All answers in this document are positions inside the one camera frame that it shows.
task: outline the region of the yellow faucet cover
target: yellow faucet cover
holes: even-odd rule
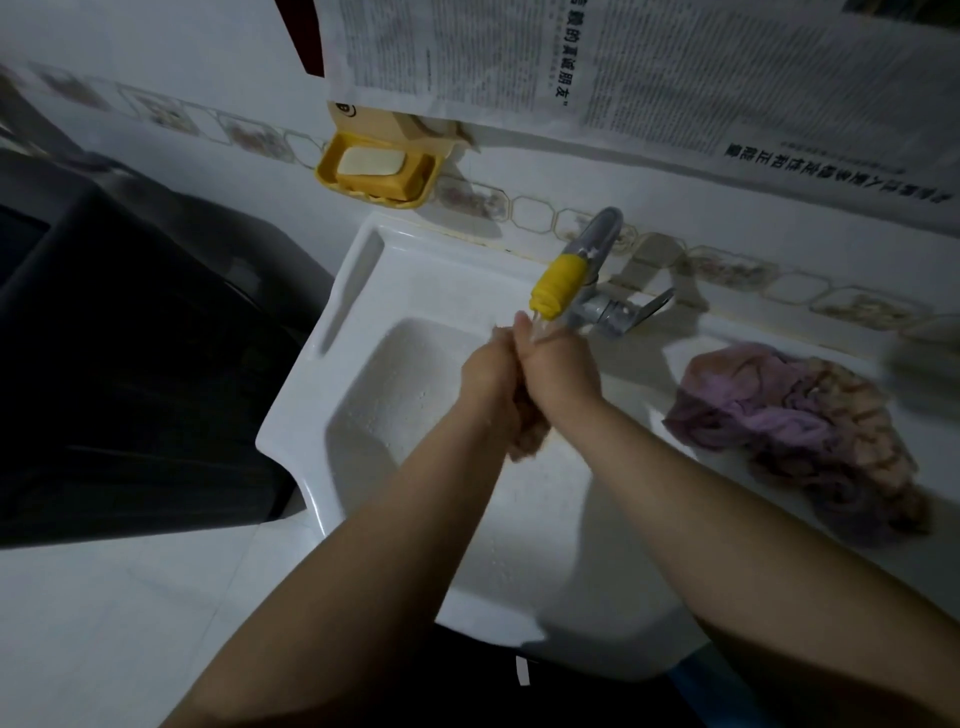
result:
[[[530,292],[530,310],[547,321],[560,316],[577,295],[587,274],[587,261],[574,253],[558,255]]]

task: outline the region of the sink basin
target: sink basin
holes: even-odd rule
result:
[[[257,438],[297,479],[318,540],[382,487],[440,419],[457,396],[461,364],[492,326],[508,324],[525,307],[542,269],[382,213],[365,223]],[[747,338],[796,355],[827,355],[683,306],[622,340],[590,343],[607,398],[685,450],[660,420],[686,363]],[[871,375],[865,362],[835,352],[830,358]],[[922,465],[927,453],[927,460],[939,457],[924,474],[955,489],[950,468],[960,463],[942,463],[935,449],[950,452],[956,432],[894,414]],[[735,454],[706,462],[817,525],[801,498],[756,485]],[[943,494],[942,501],[957,495]],[[944,530],[875,559],[956,616],[960,591],[951,584],[960,536],[952,534],[960,528]],[[706,641],[603,486],[556,432],[535,458],[504,467],[438,621],[532,656],[633,680],[672,667]]]

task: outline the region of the forearm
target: forearm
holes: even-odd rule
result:
[[[956,709],[958,628],[925,599],[605,402],[554,424],[698,618],[804,665]]]
[[[499,476],[509,435],[498,416],[459,401],[244,623],[184,701],[190,711],[329,716],[409,656]]]

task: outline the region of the finger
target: finger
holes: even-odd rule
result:
[[[518,311],[514,315],[514,346],[516,347],[516,354],[521,359],[533,350],[534,343],[531,340],[533,331],[533,322],[530,321],[526,311]]]

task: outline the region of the towel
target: towel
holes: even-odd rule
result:
[[[694,447],[745,449],[758,480],[800,488],[844,543],[885,546],[929,526],[885,404],[836,362],[745,343],[695,356],[663,423]]]

